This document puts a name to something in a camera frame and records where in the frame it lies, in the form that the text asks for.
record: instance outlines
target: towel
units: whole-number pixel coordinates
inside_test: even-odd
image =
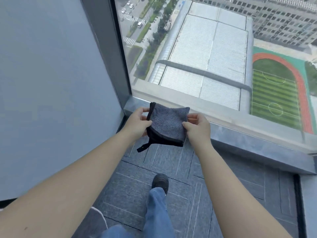
[[[187,108],[168,108],[161,104],[150,103],[147,120],[152,120],[152,125],[146,128],[149,142],[137,149],[142,152],[151,144],[166,144],[183,147],[186,139],[186,129],[182,122],[187,122]]]

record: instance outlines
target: jeans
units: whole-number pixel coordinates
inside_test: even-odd
[[[151,189],[146,205],[144,238],[175,238],[166,210],[164,190],[160,187]],[[115,225],[101,233],[98,238],[133,238],[133,235],[128,233],[122,225]]]

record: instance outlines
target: center circle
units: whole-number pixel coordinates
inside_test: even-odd
[[[283,107],[277,103],[270,103],[268,110],[275,116],[281,116],[283,114]]]

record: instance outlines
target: red running track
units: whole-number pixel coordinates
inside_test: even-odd
[[[288,61],[274,54],[256,53],[253,55],[253,62],[259,59],[272,59],[274,61],[277,61],[283,64],[284,66],[286,66],[293,73],[297,82],[299,107],[300,107],[300,115],[301,115],[303,130],[304,132],[313,134],[313,127],[312,127],[309,105],[308,105],[308,100],[306,95],[305,83],[299,71],[296,68],[294,68],[294,66],[290,64]]]

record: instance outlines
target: black shoe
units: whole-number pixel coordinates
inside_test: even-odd
[[[157,174],[156,176],[154,176],[154,179],[152,181],[152,189],[156,187],[161,187],[167,195],[168,185],[168,177],[166,175]]]

